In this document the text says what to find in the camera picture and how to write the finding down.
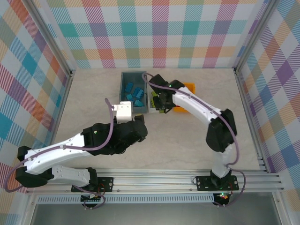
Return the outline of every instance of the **orange tray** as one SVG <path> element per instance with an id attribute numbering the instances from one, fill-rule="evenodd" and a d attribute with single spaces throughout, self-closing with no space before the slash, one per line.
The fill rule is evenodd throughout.
<path id="1" fill-rule="evenodd" d="M 194 83 L 183 83 L 184 86 L 186 86 L 193 94 L 195 94 L 195 84 Z M 185 110 L 184 108 L 180 107 L 180 106 L 175 106 L 173 108 L 173 110 L 175 112 L 182 112 L 182 113 L 188 113 L 187 110 Z"/>

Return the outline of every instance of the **wire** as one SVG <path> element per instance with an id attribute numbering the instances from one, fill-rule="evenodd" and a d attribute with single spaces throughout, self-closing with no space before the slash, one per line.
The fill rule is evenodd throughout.
<path id="1" fill-rule="evenodd" d="M 195 182 L 194 182 L 195 178 L 196 178 L 196 177 L 194 177 L 193 180 L 192 180 L 192 183 L 193 183 L 194 185 L 196 185 Z"/>
<path id="2" fill-rule="evenodd" d="M 87 200 L 83 201 L 83 206 L 85 207 L 85 209 L 95 210 L 95 209 L 98 209 L 98 208 L 100 208 L 101 206 L 103 206 L 104 203 L 106 202 L 106 198 L 105 198 L 104 195 L 102 195 L 102 194 L 98 194 L 98 193 L 96 193 L 96 192 L 87 191 L 87 190 L 84 190 L 84 189 L 82 189 L 81 187 L 77 187 L 77 186 L 75 186 L 75 185 L 73 185 L 73 186 L 74 186 L 75 188 L 77 188 L 78 190 L 82 191 L 82 192 L 89 193 L 89 194 L 92 194 L 92 195 L 97 195 L 98 197 L 100 197 L 100 198 L 103 199 L 103 202 L 100 203 L 100 204 L 98 204 L 98 205 L 96 205 L 95 207 L 87 207 L 86 204 L 85 204 L 85 203 L 87 202 Z"/>
<path id="3" fill-rule="evenodd" d="M 231 193 L 230 195 L 233 195 L 233 185 L 229 182 L 230 188 L 231 188 Z"/>
<path id="4" fill-rule="evenodd" d="M 227 126 L 232 138 L 233 138 L 233 141 L 234 141 L 234 144 L 235 144 L 235 148 L 236 148 L 236 159 L 232 162 L 232 163 L 227 163 L 225 166 L 226 167 L 229 167 L 230 165 L 234 165 L 238 162 L 239 158 L 240 158 L 240 149 L 239 149 L 239 145 L 238 145 L 238 141 L 235 137 L 235 134 L 232 130 L 232 128 L 230 127 L 229 123 L 221 116 L 219 115 L 216 111 L 214 111 L 211 107 L 209 107 L 207 104 L 203 103 L 202 101 L 200 101 L 199 99 L 197 99 L 196 97 L 194 96 L 191 96 L 189 95 L 188 93 L 184 92 L 184 91 L 181 91 L 181 90 L 178 90 L 178 89 L 175 89 L 175 88 L 170 88 L 170 87 L 163 87 L 163 86 L 159 86 L 159 85 L 156 85 L 156 84 L 153 84 L 153 83 L 150 83 L 149 81 L 147 81 L 146 79 L 146 75 L 149 75 L 151 77 L 153 77 L 152 74 L 149 74 L 149 73 L 143 73 L 142 74 L 142 79 L 150 86 L 153 86 L 153 87 L 156 87 L 156 88 L 160 88 L 160 89 L 165 89 L 165 90 L 172 90 L 172 91 L 175 91 L 175 92 L 178 92 L 178 93 L 181 93 L 183 95 L 186 95 L 188 96 L 189 98 L 195 100 L 196 102 L 198 102 L 199 104 L 201 104 L 202 106 L 204 106 L 205 108 L 207 108 L 209 111 L 211 111 L 213 114 L 215 114 L 216 116 L 218 116 L 223 122 L 224 124 Z M 245 186 L 246 186 L 246 176 L 245 174 L 243 173 L 243 171 L 241 170 L 236 170 L 236 169 L 232 169 L 230 168 L 232 171 L 236 171 L 236 172 L 239 172 L 243 175 L 244 177 L 244 184 L 243 184 L 243 188 L 241 189 L 240 191 L 240 194 L 229 204 L 227 204 L 227 206 L 230 206 L 232 205 L 233 203 L 235 203 L 237 201 L 237 199 L 240 198 L 240 196 L 243 194 L 244 190 L 245 190 Z"/>
<path id="5" fill-rule="evenodd" d="M 109 100 L 107 98 L 105 98 L 105 102 L 108 106 L 108 109 L 109 109 L 109 115 L 110 115 L 110 126 L 109 126 L 109 132 L 108 132 L 108 136 L 105 140 L 105 142 L 103 142 L 103 144 L 97 146 L 97 147 L 94 147 L 94 148 L 85 148 L 85 147 L 79 147 L 79 146 L 69 146 L 69 145 L 64 145 L 63 147 L 64 148 L 68 148 L 68 149 L 76 149 L 76 150 L 84 150 L 84 151 L 96 151 L 96 150 L 99 150 L 101 148 L 103 148 L 104 146 L 107 145 L 107 143 L 109 142 L 109 140 L 111 139 L 112 135 L 113 135 L 113 106 L 110 104 Z M 15 170 L 20 167 L 21 165 L 25 164 L 27 161 L 29 160 L 32 160 L 33 158 L 41 155 L 41 154 L 44 154 L 46 152 L 50 152 L 52 150 L 56 150 L 56 149 L 60 149 L 61 146 L 55 146 L 55 147 L 52 147 L 52 148 L 49 148 L 49 149 L 46 149 L 44 151 L 41 151 L 39 153 L 36 153 L 34 155 L 32 155 L 31 157 L 23 160 L 22 162 L 19 162 L 14 168 L 12 168 L 9 172 L 8 172 L 8 175 L 6 176 L 5 180 L 4 180 L 4 189 L 5 191 L 9 192 L 9 193 L 12 193 L 12 192 L 15 192 L 19 189 L 21 189 L 23 187 L 23 185 L 20 185 L 19 187 L 16 187 L 15 189 L 8 189 L 8 180 L 10 178 L 10 176 L 15 172 Z"/>
<path id="6" fill-rule="evenodd" d="M 98 193 L 101 193 L 101 191 L 100 191 L 100 185 L 103 186 L 103 195 L 104 195 L 105 194 L 105 186 L 104 186 L 104 184 L 99 184 L 99 186 L 98 186 Z"/>

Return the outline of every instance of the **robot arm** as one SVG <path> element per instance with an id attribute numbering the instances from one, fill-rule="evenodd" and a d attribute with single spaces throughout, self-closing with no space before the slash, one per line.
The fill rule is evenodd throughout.
<path id="1" fill-rule="evenodd" d="M 108 144 L 96 151 L 84 151 L 68 148 L 68 146 L 78 146 L 93 148 L 105 142 L 110 124 L 96 123 L 92 127 L 84 129 L 81 133 L 62 141 L 60 143 L 41 148 L 30 149 L 22 146 L 18 149 L 18 159 L 23 161 L 24 167 L 16 170 L 15 178 L 23 186 L 28 188 L 39 187 L 48 182 L 58 182 L 73 184 L 78 187 L 85 187 L 92 190 L 98 185 L 96 170 L 92 168 L 74 169 L 61 166 L 61 164 L 80 157 L 91 157 L 97 155 L 122 154 L 130 145 L 141 142 L 148 134 L 144 124 L 143 116 L 135 116 L 132 119 L 131 102 L 120 102 L 114 105 L 116 117 L 113 122 L 113 132 Z M 59 147 L 52 151 L 46 151 L 53 147 Z M 36 153 L 43 152 L 37 157 L 32 157 Z"/>
<path id="2" fill-rule="evenodd" d="M 189 111 L 207 126 L 206 143 L 215 152 L 211 176 L 214 177 L 214 182 L 221 184 L 221 179 L 231 174 L 230 169 L 226 165 L 230 163 L 231 160 L 233 137 L 224 122 L 216 114 L 212 113 L 211 110 L 201 105 L 199 101 L 222 116 L 229 123 L 236 135 L 237 131 L 233 113 L 229 109 L 221 111 L 207 104 L 177 80 L 168 83 L 160 75 L 156 75 L 150 79 L 149 83 L 179 90 L 165 90 L 152 86 L 153 90 L 159 96 L 160 105 L 164 107 L 165 113 L 168 113 L 173 107 L 178 105 Z"/>

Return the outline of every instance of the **gray plastic bin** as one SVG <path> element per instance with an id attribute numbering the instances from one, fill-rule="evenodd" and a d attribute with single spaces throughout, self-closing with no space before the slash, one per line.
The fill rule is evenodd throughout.
<path id="1" fill-rule="evenodd" d="M 133 87 L 132 87 L 130 94 L 132 94 L 134 92 L 135 88 L 141 88 L 144 90 L 144 96 L 140 100 L 144 104 L 144 106 L 136 107 L 133 104 L 133 113 L 147 113 L 148 112 L 147 83 L 142 79 L 143 73 L 145 73 L 145 71 L 122 72 L 122 75 L 121 75 L 120 101 L 128 101 L 126 98 L 126 95 L 128 95 L 129 93 L 125 93 L 125 88 L 129 82 L 133 83 Z"/>

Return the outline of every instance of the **ventilation grille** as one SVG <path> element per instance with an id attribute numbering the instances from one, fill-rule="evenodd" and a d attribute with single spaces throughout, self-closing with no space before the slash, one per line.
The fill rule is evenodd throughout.
<path id="1" fill-rule="evenodd" d="M 106 203 L 212 203 L 213 194 L 144 194 L 144 195 L 112 195 L 106 194 Z M 40 195 L 37 204 L 77 204 L 80 195 Z"/>

